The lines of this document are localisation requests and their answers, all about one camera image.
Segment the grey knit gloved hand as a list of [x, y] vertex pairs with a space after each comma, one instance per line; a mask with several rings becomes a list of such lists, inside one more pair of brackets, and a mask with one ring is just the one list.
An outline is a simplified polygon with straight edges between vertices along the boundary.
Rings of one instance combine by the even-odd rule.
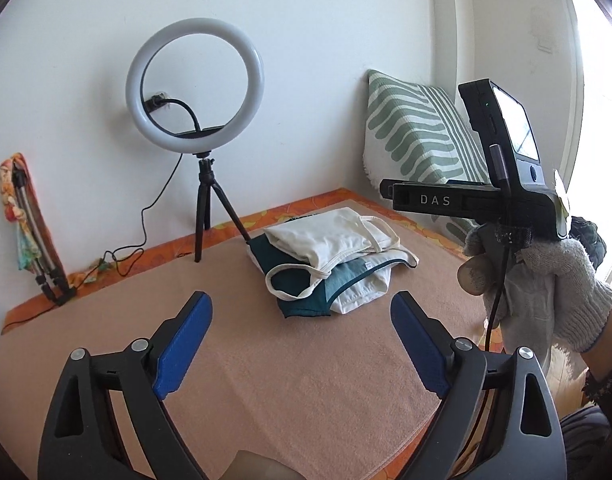
[[541, 364], [554, 344], [571, 353], [589, 351], [608, 322], [612, 289], [597, 278], [583, 244], [534, 240], [509, 257], [507, 271], [490, 254], [497, 246], [493, 226], [471, 230], [463, 249], [469, 260], [458, 277], [464, 290], [483, 298], [506, 351], [530, 348]]

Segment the person's forearm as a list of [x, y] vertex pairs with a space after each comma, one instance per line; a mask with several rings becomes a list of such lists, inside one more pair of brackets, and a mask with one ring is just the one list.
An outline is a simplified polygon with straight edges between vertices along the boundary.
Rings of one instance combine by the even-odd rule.
[[612, 310], [603, 332], [583, 359], [588, 367], [585, 396], [612, 417]]

